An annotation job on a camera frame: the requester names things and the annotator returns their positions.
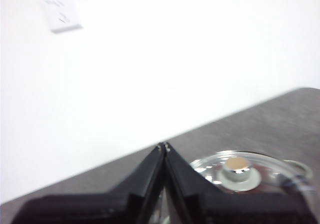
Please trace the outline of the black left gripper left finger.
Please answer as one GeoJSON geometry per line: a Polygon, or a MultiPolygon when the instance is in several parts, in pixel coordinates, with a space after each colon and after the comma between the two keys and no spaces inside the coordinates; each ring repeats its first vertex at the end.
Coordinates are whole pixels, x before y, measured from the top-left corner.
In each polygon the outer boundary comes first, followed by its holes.
{"type": "Polygon", "coordinates": [[[13,223],[148,223],[164,185],[165,150],[159,143],[110,191],[29,200],[13,223]]]}

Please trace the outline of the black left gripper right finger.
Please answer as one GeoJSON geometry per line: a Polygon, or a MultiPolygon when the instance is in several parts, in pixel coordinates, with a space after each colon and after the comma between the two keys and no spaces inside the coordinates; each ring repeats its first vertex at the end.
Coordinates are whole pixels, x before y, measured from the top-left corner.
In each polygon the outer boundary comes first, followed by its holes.
{"type": "Polygon", "coordinates": [[[165,223],[315,223],[311,170],[252,151],[186,162],[166,148],[165,223]]]}

